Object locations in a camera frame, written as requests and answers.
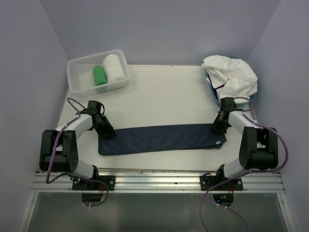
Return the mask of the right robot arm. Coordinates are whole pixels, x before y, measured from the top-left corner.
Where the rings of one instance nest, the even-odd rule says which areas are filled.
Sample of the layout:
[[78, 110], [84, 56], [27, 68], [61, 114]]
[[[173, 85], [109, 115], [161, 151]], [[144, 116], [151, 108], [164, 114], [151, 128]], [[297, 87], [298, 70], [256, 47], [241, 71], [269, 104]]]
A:
[[238, 109], [231, 97], [221, 99], [218, 115], [211, 131], [224, 135], [233, 127], [242, 136], [239, 157], [223, 164], [216, 171], [215, 184], [219, 189], [232, 185], [232, 178], [246, 171], [267, 171], [278, 165], [278, 138], [273, 129], [265, 129], [253, 121], [242, 109]]

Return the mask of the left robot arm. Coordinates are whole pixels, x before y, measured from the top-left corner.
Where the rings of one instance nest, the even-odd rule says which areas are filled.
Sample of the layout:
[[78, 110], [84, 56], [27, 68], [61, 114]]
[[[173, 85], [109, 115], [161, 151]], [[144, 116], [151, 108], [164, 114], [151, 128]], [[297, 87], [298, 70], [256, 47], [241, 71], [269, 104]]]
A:
[[94, 190], [100, 184], [97, 167], [79, 159], [77, 139], [90, 130], [104, 139], [113, 139], [116, 133], [105, 116], [102, 103], [89, 101], [87, 107], [79, 111], [72, 104], [76, 100], [67, 98], [67, 101], [76, 110], [76, 116], [63, 126], [42, 133], [39, 167], [47, 172], [47, 184], [67, 175], [82, 179], [88, 189]]

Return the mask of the dark blue towel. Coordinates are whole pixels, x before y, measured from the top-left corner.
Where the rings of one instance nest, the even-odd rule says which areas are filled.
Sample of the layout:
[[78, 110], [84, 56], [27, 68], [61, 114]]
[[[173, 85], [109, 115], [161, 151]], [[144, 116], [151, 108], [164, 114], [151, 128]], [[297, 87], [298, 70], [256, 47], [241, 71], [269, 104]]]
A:
[[170, 150], [219, 149], [225, 135], [211, 131], [211, 124], [180, 124], [118, 129], [112, 139], [98, 138], [98, 153], [117, 156]]

